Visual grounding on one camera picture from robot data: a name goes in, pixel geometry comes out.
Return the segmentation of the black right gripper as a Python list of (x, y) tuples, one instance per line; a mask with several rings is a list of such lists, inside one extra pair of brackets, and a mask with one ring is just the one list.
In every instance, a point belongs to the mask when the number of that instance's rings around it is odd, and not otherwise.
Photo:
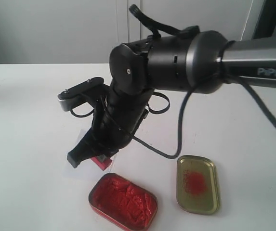
[(91, 128), (67, 154), (72, 167), (92, 157), (111, 157), (126, 147), (147, 115), (146, 105), (151, 96), (152, 89), (128, 95), (112, 83), (95, 100)]

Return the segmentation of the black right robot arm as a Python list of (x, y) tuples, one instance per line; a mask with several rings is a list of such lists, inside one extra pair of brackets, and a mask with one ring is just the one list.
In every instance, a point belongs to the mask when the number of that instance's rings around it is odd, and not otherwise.
[(72, 111), (89, 103), (92, 126), (67, 154), (72, 167), (104, 155), (111, 157), (134, 140), (142, 120), (151, 112), (149, 100), (159, 90), (184, 91), (175, 159), (182, 149), (183, 117), (193, 93), (212, 93), (222, 84), (242, 85), (276, 128), (276, 117), (253, 90), (253, 86), (276, 88), (276, 37), (228, 41), (216, 31), (184, 31), (121, 44), (109, 58), (110, 85), (91, 78), (58, 95), (62, 108)]

